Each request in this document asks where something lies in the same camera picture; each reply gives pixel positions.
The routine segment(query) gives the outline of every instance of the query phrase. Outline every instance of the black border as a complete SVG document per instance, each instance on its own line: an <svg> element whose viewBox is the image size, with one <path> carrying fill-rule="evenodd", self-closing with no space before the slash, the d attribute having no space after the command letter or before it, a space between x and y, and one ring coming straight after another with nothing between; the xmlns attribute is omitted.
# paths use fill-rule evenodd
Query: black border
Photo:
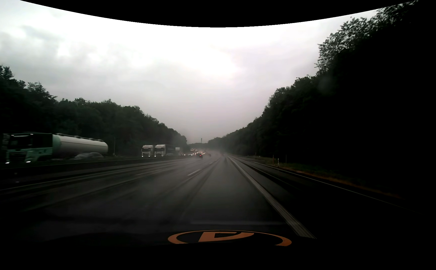
<svg viewBox="0 0 436 270"><path fill-rule="evenodd" d="M232 28L321 20L407 1L144 2L24 1L74 13L154 25Z"/></svg>

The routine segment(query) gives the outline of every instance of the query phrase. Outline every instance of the dashed white line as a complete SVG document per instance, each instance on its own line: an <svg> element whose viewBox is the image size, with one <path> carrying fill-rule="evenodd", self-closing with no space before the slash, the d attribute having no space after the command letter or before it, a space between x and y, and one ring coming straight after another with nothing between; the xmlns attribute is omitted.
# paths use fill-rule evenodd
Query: dashed white line
<svg viewBox="0 0 436 270"><path fill-rule="evenodd" d="M192 175L193 173L195 173L195 172L197 172L197 171L199 171L199 170L201 170L201 169L197 169L197 170L195 170L194 172L192 172L192 173L189 174L188 176Z"/></svg>
<svg viewBox="0 0 436 270"><path fill-rule="evenodd" d="M145 172L145 173L143 172L143 173L136 174L136 175L144 175L144 174L147 174L147 173L152 173L152 172L157 172L157 171L161 171L161 169L154 170L154 171L152 170L152 171L149 171L149 172L147 171L147 172Z"/></svg>

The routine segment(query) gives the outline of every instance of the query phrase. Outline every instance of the car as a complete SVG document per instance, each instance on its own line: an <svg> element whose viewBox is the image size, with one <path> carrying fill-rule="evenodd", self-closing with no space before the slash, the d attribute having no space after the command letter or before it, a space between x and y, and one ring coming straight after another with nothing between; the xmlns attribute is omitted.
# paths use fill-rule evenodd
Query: car
<svg viewBox="0 0 436 270"><path fill-rule="evenodd" d="M73 159L74 160L90 160L90 159L104 159L105 157L103 156L103 155L101 155L100 153L96 153L96 152L93 152L93 153L81 153L81 154L78 154L77 156L75 156Z"/></svg>

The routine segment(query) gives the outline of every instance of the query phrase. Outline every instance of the sign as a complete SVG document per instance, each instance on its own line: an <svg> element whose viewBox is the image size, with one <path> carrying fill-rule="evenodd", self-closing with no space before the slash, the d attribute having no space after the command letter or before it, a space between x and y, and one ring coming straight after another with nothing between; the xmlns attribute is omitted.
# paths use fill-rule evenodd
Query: sign
<svg viewBox="0 0 436 270"><path fill-rule="evenodd" d="M194 230L174 234L168 237L173 244L205 243L224 241L229 243L269 244L275 246L289 246L291 240L283 236L258 231L246 230Z"/></svg>

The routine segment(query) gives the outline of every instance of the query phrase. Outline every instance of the white truck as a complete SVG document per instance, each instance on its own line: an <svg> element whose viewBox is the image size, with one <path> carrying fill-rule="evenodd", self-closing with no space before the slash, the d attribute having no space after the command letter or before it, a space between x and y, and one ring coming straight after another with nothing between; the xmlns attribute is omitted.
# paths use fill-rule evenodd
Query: white truck
<svg viewBox="0 0 436 270"><path fill-rule="evenodd" d="M176 147L173 145L158 144L155 146L155 157L167 156L167 154L176 154Z"/></svg>
<svg viewBox="0 0 436 270"><path fill-rule="evenodd" d="M16 133L11 134L6 163L32 163L93 152L107 154L108 145L103 140L63 133Z"/></svg>
<svg viewBox="0 0 436 270"><path fill-rule="evenodd" d="M152 157L153 155L153 145L143 145L143 147L141 148L141 157Z"/></svg>

